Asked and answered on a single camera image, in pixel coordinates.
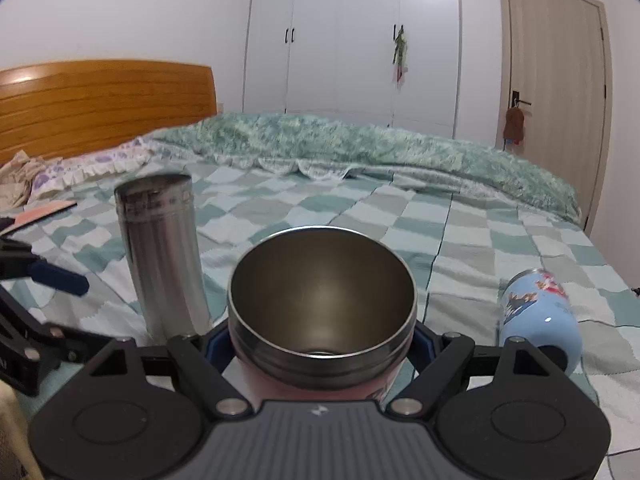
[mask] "brown bag hanging on door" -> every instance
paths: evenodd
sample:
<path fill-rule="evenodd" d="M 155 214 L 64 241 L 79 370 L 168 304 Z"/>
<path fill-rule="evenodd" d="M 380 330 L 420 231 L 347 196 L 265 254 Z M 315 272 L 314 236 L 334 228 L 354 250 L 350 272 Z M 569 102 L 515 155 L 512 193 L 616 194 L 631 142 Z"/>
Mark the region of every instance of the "brown bag hanging on door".
<path fill-rule="evenodd" d="M 507 110 L 507 122 L 504 125 L 504 140 L 519 144 L 524 139 L 524 113 L 518 107 Z"/>

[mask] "floral pillow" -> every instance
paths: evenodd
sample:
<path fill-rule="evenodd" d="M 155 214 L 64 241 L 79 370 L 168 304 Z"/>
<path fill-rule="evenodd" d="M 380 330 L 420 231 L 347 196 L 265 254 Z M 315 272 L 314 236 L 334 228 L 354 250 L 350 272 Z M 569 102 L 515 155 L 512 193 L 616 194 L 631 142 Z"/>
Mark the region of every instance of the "floral pillow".
<path fill-rule="evenodd" d="M 40 172 L 31 186 L 29 203 L 48 198 L 87 180 L 134 171 L 144 166 L 152 151 L 141 139 L 125 142 L 117 148 L 64 158 Z"/>

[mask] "blue bottle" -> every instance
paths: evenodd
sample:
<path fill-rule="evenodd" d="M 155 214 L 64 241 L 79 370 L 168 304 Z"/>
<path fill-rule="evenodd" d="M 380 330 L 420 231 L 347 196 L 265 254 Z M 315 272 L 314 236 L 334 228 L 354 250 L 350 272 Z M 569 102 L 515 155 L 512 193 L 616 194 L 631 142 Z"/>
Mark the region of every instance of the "blue bottle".
<path fill-rule="evenodd" d="M 550 272 L 532 269 L 517 274 L 500 304 L 500 346 L 509 337 L 524 337 L 556 364 L 566 363 L 567 375 L 573 373 L 582 356 L 582 336 L 566 293 Z"/>

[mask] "door frame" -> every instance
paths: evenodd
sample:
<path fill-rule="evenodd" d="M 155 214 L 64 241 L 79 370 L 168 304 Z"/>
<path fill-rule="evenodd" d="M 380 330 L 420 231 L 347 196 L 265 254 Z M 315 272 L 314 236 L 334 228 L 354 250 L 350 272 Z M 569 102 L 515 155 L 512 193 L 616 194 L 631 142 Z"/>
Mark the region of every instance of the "door frame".
<path fill-rule="evenodd" d="M 611 132 L 611 108 L 613 104 L 613 78 L 611 71 L 611 44 L 609 41 L 609 27 L 607 26 L 607 14 L 604 4 L 598 0 L 583 0 L 598 8 L 600 16 L 600 27 L 602 28 L 604 44 L 604 65 L 605 65 L 605 85 L 607 95 L 605 99 L 604 124 L 602 127 L 602 147 L 600 149 L 600 159 L 598 161 L 598 170 L 596 172 L 596 184 L 593 188 L 593 196 L 591 197 L 591 206 L 588 211 L 583 212 L 586 216 L 586 224 L 584 231 L 587 235 L 591 234 L 593 223 L 596 217 L 596 211 L 600 202 L 602 193 L 602 184 L 607 168 L 607 155 L 609 154 L 609 136 Z M 511 16 L 509 12 L 509 0 L 500 0 L 500 8 L 502 9 L 502 81 L 500 90 L 500 110 L 498 115 L 498 132 L 495 138 L 495 147 L 503 149 L 504 143 L 502 133 L 506 122 L 506 113 L 510 106 L 511 91 Z"/>

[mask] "white wardrobe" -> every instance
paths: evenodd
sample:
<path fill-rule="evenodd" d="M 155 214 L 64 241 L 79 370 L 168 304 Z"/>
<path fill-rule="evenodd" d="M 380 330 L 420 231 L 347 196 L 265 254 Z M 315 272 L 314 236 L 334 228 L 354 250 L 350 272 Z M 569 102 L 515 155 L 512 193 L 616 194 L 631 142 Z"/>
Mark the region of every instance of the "white wardrobe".
<path fill-rule="evenodd" d="M 404 27 L 396 82 L 394 35 Z M 458 0 L 252 0 L 244 111 L 452 137 Z"/>

